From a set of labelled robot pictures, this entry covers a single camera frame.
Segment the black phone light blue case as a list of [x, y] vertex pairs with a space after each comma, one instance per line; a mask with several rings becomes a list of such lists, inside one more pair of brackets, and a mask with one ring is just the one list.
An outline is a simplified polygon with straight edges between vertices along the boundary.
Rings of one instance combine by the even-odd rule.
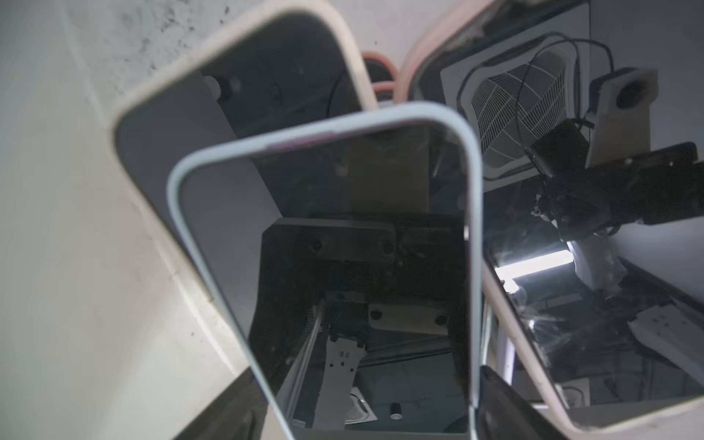
[[204, 148], [167, 206], [288, 439], [474, 439], [478, 139], [412, 103]]

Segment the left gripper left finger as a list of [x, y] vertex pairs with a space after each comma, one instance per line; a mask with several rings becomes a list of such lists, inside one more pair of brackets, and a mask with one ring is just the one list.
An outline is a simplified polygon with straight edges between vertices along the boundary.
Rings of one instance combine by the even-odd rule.
[[258, 381], [247, 368], [175, 439], [258, 440], [268, 406]]

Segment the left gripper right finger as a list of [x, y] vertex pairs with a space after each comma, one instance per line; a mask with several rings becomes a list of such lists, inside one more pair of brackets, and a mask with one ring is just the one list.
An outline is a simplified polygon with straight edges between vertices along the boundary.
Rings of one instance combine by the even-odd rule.
[[480, 403], [475, 429], [481, 440], [567, 440], [487, 366], [480, 368]]

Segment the black phone cream case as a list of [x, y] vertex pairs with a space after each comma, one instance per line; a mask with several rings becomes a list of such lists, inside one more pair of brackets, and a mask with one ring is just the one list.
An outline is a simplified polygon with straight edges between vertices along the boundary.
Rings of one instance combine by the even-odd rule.
[[377, 98], [346, 22], [326, 1], [266, 1], [159, 71], [124, 105], [115, 156], [156, 239], [183, 246], [167, 208], [175, 164], [203, 148], [373, 110]]

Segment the black phone pink case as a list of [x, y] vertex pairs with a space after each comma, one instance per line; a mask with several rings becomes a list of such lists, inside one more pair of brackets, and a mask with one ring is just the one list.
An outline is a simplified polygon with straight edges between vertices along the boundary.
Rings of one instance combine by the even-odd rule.
[[568, 437], [702, 438], [702, 3], [458, 1], [393, 98], [480, 143], [502, 379]]

